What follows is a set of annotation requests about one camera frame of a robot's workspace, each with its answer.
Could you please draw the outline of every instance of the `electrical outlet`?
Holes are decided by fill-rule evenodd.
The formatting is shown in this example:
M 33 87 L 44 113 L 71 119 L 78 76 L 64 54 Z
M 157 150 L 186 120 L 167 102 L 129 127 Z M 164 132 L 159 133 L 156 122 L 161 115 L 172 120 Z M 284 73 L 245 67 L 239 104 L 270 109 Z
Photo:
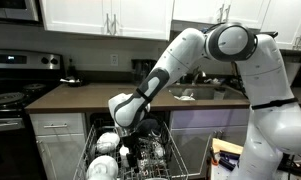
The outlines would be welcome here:
M 110 65 L 118 66 L 119 65 L 119 56 L 118 54 L 110 54 Z

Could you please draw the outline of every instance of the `stove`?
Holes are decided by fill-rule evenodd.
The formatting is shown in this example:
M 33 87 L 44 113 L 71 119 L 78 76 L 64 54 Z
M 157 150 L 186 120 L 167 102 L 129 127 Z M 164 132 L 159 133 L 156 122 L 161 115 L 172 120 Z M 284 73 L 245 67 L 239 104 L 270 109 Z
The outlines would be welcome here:
M 62 77 L 61 55 L 0 49 L 0 179 L 46 179 L 24 109 Z

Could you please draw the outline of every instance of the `kitchen counter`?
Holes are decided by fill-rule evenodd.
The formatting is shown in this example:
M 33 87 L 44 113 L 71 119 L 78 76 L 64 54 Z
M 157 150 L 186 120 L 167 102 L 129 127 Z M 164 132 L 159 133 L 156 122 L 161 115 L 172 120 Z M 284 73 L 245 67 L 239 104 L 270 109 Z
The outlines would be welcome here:
M 33 113 L 78 113 L 109 112 L 108 100 L 120 93 L 132 93 L 136 86 L 130 84 L 92 83 L 82 87 L 69 87 L 62 84 L 26 107 Z M 292 89 L 301 104 L 301 88 Z M 179 101 L 164 89 L 151 103 L 152 111 L 234 109 L 248 108 L 247 99 L 240 100 L 199 100 Z

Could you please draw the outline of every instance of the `wall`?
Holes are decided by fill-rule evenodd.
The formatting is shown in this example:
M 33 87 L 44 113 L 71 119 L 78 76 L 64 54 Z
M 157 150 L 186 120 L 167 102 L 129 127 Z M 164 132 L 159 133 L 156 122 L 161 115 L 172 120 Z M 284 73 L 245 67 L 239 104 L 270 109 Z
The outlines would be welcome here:
M 47 32 L 43 27 L 0 24 L 0 48 L 59 53 L 65 64 L 72 58 L 78 70 L 131 71 L 131 59 L 158 59 L 168 42 Z M 110 66 L 110 54 L 119 55 L 119 66 Z M 230 74 L 229 63 L 197 61 L 208 74 Z

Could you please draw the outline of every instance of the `knob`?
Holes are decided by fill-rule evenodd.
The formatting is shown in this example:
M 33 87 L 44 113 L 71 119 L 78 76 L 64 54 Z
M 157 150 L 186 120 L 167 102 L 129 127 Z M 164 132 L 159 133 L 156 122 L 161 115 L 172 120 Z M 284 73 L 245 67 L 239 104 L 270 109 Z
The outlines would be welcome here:
M 47 59 L 47 58 L 42 58 L 41 59 L 41 62 L 43 63 L 43 64 L 48 64 L 48 62 L 49 62 L 49 60 Z
M 51 59 L 50 61 L 52 64 L 57 65 L 58 64 L 58 60 L 56 60 L 55 58 Z

